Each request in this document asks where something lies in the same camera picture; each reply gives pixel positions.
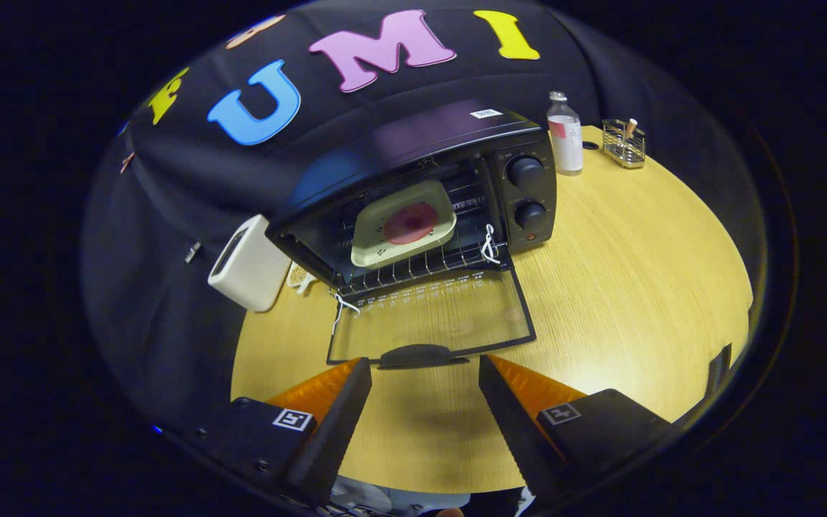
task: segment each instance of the white sticker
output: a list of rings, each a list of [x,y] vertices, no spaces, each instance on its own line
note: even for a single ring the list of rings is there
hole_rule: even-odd
[[[474,111],[472,113],[472,117],[474,118],[487,118],[487,117],[495,117],[496,115],[502,115],[496,109],[482,109],[481,111]]]

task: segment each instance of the black knob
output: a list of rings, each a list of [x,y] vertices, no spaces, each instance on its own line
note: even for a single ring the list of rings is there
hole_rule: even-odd
[[[537,187],[544,179],[544,166],[536,158],[521,157],[509,163],[509,180],[522,190]]]
[[[528,202],[515,209],[515,222],[526,232],[541,232],[547,220],[547,210],[541,203]]]

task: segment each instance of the wire basket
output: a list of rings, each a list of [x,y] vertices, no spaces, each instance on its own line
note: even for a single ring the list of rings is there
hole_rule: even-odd
[[[602,121],[602,152],[624,168],[640,168],[646,160],[646,132],[627,135],[627,122],[616,118]]]

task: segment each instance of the pink letter m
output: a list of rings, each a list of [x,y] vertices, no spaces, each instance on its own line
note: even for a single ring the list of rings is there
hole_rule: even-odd
[[[364,88],[378,79],[378,74],[365,70],[359,61],[365,61],[388,73],[401,68],[401,45],[407,49],[408,66],[430,66],[455,58],[455,50],[442,46],[436,35],[426,25],[420,9],[398,11],[381,20],[378,39],[354,32],[335,32],[317,40],[308,48],[311,52],[323,52],[337,71],[344,76],[340,91],[349,93]]]

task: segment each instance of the yellow letter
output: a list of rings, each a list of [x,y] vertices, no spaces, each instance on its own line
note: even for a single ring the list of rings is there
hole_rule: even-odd
[[[512,14],[499,11],[474,11],[474,16],[487,20],[496,37],[503,44],[500,55],[508,59],[538,59],[541,55],[538,50],[531,48],[525,41],[519,27],[515,23],[519,20]]]
[[[168,108],[171,108],[171,105],[174,104],[175,99],[177,99],[177,95],[175,95],[174,92],[177,92],[177,89],[181,88],[181,75],[184,75],[187,70],[190,70],[189,66],[178,72],[177,75],[168,81],[168,84],[164,85],[164,88],[158,90],[158,93],[149,101],[153,115],[151,118],[152,125],[158,124],[158,121],[161,121],[162,117],[164,117],[164,112],[168,111]]]

